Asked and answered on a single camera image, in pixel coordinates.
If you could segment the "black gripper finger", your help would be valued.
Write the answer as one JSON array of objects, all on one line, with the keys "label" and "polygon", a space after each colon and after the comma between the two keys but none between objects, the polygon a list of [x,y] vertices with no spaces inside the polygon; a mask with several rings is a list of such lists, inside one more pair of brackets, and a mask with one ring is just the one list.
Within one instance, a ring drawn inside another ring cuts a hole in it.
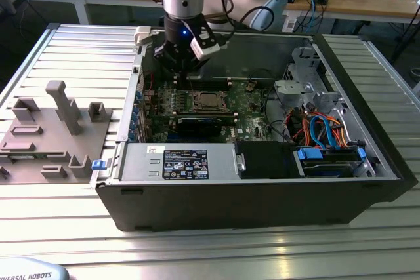
[{"label": "black gripper finger", "polygon": [[154,58],[168,71],[184,77],[183,57],[178,47],[168,40],[154,49]]},{"label": "black gripper finger", "polygon": [[189,73],[199,71],[209,60],[198,60],[191,54],[182,56],[182,79],[186,79]]}]

